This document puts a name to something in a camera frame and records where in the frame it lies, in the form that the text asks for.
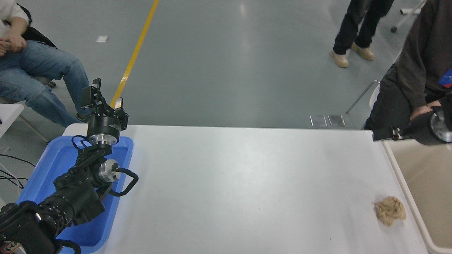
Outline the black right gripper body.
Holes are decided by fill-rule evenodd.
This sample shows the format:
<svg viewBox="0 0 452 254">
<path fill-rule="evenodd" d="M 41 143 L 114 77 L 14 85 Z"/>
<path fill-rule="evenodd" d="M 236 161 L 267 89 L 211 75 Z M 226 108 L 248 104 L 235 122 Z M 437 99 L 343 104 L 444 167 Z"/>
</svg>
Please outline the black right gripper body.
<svg viewBox="0 0 452 254">
<path fill-rule="evenodd" d="M 410 137 L 425 146 L 446 144 L 446 141 L 442 140 L 434 133 L 431 120 L 435 115 L 434 111 L 428 111 L 427 113 L 420 114 L 413 119 L 410 123 Z"/>
</svg>

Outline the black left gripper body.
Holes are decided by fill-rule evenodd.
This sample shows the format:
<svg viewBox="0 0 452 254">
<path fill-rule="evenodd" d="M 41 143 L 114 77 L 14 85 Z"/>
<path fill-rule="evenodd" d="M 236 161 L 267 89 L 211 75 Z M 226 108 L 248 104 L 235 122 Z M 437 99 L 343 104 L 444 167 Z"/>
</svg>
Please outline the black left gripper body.
<svg viewBox="0 0 452 254">
<path fill-rule="evenodd" d="M 88 122 L 87 137 L 94 135 L 110 135 L 118 139 L 120 137 L 120 122 L 114 117 L 94 115 Z"/>
</svg>

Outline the person's hand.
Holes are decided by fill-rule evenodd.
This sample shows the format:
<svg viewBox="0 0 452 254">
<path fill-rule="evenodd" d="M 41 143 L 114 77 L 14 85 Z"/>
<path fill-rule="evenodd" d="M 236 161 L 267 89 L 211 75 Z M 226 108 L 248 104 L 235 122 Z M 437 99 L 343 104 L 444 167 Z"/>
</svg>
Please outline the person's hand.
<svg viewBox="0 0 452 254">
<path fill-rule="evenodd" d="M 425 114 L 427 112 L 433 111 L 434 108 L 441 107 L 441 106 L 442 106 L 442 104 L 439 102 L 439 100 L 435 100 L 431 103 L 428 103 L 426 105 L 413 109 L 411 116 L 410 116 L 410 122 L 412 122 L 416 117 L 418 117 L 422 114 Z"/>
</svg>

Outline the person's left hand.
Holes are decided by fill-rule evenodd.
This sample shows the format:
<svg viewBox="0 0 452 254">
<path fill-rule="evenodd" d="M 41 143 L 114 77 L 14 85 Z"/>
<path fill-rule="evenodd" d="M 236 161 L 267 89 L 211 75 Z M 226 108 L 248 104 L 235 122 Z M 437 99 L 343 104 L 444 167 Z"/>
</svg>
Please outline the person's left hand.
<svg viewBox="0 0 452 254">
<path fill-rule="evenodd" d="M 9 50 L 13 53 L 19 53 L 27 47 L 21 31 L 10 30 L 5 38 L 9 43 Z"/>
</svg>

